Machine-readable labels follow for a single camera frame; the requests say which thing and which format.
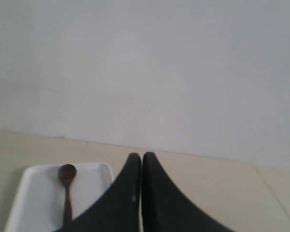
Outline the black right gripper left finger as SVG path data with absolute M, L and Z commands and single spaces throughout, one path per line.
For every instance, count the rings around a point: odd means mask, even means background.
M 104 194 L 59 232 L 139 232 L 141 158 L 128 155 Z

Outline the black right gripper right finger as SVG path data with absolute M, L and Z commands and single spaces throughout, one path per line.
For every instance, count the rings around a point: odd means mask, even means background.
M 231 231 L 181 192 L 153 152 L 143 156 L 141 215 L 145 232 Z

